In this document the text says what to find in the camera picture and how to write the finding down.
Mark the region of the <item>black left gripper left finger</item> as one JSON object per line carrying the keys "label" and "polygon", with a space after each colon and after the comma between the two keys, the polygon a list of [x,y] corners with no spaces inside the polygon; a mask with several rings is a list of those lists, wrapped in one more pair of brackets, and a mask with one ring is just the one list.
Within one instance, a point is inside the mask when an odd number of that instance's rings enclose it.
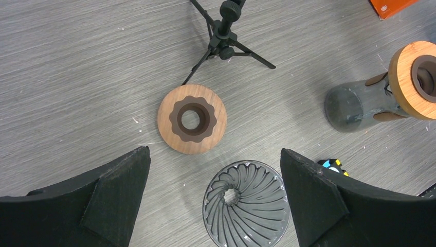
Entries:
{"label": "black left gripper left finger", "polygon": [[1,197],[1,246],[128,246],[150,170],[150,149],[21,197]]}

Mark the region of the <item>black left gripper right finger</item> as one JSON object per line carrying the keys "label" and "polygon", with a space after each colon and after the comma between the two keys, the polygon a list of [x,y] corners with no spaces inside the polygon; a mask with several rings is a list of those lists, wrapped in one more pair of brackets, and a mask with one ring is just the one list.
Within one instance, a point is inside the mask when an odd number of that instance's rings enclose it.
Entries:
{"label": "black left gripper right finger", "polygon": [[282,149],[300,246],[435,246],[435,198],[378,188]]}

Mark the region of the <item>smoky glass carafe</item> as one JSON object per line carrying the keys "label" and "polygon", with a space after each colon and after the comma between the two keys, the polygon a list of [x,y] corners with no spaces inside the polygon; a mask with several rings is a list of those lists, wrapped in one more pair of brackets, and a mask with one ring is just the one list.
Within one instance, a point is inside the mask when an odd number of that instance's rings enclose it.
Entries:
{"label": "smoky glass carafe", "polygon": [[391,92],[387,72],[331,88],[325,97],[324,112],[332,127],[342,133],[410,117]]}

